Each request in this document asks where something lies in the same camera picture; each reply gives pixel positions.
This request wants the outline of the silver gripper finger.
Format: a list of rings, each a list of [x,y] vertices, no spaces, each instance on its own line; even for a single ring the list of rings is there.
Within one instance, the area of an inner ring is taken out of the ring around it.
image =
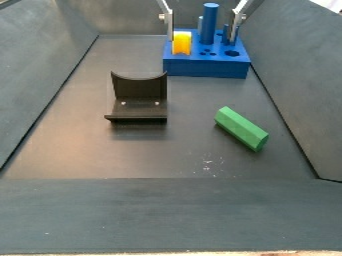
[[[166,0],[156,0],[160,7],[162,13],[159,14],[159,19],[164,21],[167,25],[167,37],[168,40],[174,40],[174,11],[168,7]]]
[[[244,11],[248,9],[252,0],[240,0],[236,7],[232,9],[232,22],[230,25],[230,33],[228,33],[228,41],[231,43],[235,42],[236,35],[238,35],[238,27],[243,21],[246,16]]]

